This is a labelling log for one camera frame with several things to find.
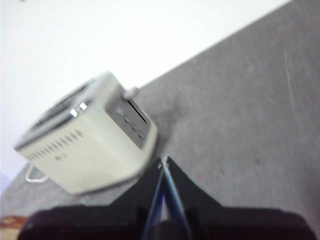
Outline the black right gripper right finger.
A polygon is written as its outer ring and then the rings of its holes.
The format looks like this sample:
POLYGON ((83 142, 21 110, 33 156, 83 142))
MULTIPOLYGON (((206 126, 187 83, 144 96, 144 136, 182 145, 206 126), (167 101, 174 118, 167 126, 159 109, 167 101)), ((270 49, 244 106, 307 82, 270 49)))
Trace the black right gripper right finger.
POLYGON ((225 206, 196 185, 171 158, 167 165, 195 240, 312 240, 297 213, 278 208, 225 206))

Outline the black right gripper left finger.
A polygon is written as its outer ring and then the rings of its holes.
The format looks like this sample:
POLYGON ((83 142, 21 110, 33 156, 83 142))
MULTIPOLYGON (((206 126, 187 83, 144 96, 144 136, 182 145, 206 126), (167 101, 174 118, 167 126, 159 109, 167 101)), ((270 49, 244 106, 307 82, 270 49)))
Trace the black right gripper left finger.
POLYGON ((157 159, 122 195, 108 205, 71 205, 32 214, 20 240, 138 240, 152 206, 162 161, 157 159))

